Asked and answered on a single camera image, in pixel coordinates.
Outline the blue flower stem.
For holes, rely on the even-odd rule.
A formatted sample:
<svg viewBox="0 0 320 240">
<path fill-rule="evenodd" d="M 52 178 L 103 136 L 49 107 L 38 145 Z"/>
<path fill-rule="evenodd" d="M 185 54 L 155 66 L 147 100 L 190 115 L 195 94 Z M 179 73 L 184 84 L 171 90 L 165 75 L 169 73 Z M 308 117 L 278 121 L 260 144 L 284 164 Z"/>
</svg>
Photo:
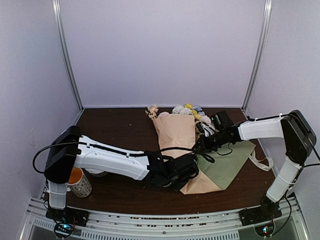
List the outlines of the blue flower stem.
<svg viewBox="0 0 320 240">
<path fill-rule="evenodd" d="M 206 115 L 206 113 L 204 112 L 203 108 L 200 105 L 194 105 L 192 107 L 192 114 L 197 117 Z"/>
</svg>

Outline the pink rose stem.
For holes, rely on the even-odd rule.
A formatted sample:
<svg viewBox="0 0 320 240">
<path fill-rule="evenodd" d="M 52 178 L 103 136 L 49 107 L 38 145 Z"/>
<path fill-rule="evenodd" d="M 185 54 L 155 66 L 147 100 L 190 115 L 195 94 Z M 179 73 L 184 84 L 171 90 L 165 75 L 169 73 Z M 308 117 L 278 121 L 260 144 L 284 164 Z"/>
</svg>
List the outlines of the pink rose stem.
<svg viewBox="0 0 320 240">
<path fill-rule="evenodd" d="M 213 126 L 211 119 L 207 115 L 202 115 L 200 121 L 207 126 Z"/>
<path fill-rule="evenodd" d="M 172 109 L 173 114 L 192 115 L 192 110 L 182 105 L 177 105 Z"/>
</svg>

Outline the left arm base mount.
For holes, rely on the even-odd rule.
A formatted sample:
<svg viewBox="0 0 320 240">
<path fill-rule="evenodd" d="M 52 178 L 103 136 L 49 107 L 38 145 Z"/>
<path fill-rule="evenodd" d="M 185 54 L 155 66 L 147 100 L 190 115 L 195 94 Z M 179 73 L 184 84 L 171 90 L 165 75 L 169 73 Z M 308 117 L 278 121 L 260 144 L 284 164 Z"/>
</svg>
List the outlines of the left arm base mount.
<svg viewBox="0 0 320 240">
<path fill-rule="evenodd" d="M 65 239 L 73 234 L 76 226 L 85 227 L 87 225 L 89 212 L 71 207 L 62 210 L 49 207 L 45 216 L 54 221 L 54 234 L 60 239 Z"/>
</svg>

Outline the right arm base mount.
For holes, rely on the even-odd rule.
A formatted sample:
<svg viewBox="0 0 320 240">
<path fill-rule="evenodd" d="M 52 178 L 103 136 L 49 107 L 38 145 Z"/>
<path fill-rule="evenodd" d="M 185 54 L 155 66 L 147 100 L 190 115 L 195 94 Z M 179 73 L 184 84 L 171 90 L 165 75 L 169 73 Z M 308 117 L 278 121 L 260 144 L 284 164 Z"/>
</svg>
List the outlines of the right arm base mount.
<svg viewBox="0 0 320 240">
<path fill-rule="evenodd" d="M 244 208 L 239 211 L 242 226 L 253 225 L 255 233 L 262 238 L 271 237 L 276 231 L 274 220 L 282 216 L 281 210 L 263 213 L 262 207 Z"/>
</svg>

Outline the yellow flower stem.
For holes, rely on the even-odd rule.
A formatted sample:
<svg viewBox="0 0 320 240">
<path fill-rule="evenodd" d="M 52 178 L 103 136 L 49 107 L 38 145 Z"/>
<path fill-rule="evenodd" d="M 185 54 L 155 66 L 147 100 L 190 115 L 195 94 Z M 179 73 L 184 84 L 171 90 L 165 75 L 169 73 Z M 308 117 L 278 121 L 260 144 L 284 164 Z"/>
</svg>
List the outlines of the yellow flower stem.
<svg viewBox="0 0 320 240">
<path fill-rule="evenodd" d="M 191 110 L 192 110 L 192 107 L 193 107 L 193 106 L 194 106 L 194 105 L 192 105 L 191 103 L 186 103 L 186 104 L 184 105 L 184 107 L 189 108 L 189 109 L 191 109 Z M 192 116 L 193 116 L 197 121 L 199 121 L 199 120 L 201 119 L 201 117 L 202 117 L 202 116 L 193 115 L 193 113 L 192 113 Z"/>
</svg>

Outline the cream yellow rose spray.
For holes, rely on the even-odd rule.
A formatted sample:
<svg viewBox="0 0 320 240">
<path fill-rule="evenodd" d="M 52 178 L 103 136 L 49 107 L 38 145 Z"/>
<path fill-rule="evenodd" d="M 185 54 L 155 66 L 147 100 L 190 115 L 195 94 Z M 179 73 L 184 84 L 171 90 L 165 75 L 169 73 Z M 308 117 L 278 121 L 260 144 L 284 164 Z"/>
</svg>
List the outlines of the cream yellow rose spray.
<svg viewBox="0 0 320 240">
<path fill-rule="evenodd" d="M 164 112 L 161 112 L 161 113 L 158 115 L 158 117 L 160 118 L 160 117 L 164 117 L 164 116 L 168 116 L 168 115 L 170 115 L 170 113 L 167 112 L 167 111 L 164 111 Z"/>
</svg>

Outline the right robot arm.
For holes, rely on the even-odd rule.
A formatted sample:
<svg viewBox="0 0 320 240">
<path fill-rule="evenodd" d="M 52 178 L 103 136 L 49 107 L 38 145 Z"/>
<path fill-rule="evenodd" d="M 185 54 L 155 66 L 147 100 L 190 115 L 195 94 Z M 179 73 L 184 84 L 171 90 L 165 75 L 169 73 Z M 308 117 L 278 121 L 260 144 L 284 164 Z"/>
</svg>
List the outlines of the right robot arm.
<svg viewBox="0 0 320 240">
<path fill-rule="evenodd" d="M 282 140 L 285 158 L 281 169 L 256 210 L 259 220 L 268 220 L 278 209 L 280 200 L 292 187 L 305 162 L 315 152 L 317 137 L 300 110 L 264 118 L 250 118 L 234 123 L 223 110 L 210 117 L 213 129 L 208 124 L 200 126 L 202 135 L 196 140 L 195 148 L 200 151 L 217 151 L 225 144 L 251 140 Z"/>
</svg>

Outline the peach blossom stem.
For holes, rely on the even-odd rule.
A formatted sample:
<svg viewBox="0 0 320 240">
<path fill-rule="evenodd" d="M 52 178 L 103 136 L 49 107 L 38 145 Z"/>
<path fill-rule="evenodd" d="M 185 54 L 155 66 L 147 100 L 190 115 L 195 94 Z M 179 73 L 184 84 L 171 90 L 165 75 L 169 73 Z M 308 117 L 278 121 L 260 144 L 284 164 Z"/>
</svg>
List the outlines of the peach blossom stem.
<svg viewBox="0 0 320 240">
<path fill-rule="evenodd" d="M 145 114 L 151 119 L 155 120 L 157 118 L 157 113 L 159 111 L 159 107 L 157 104 L 149 105 L 146 110 Z"/>
</svg>

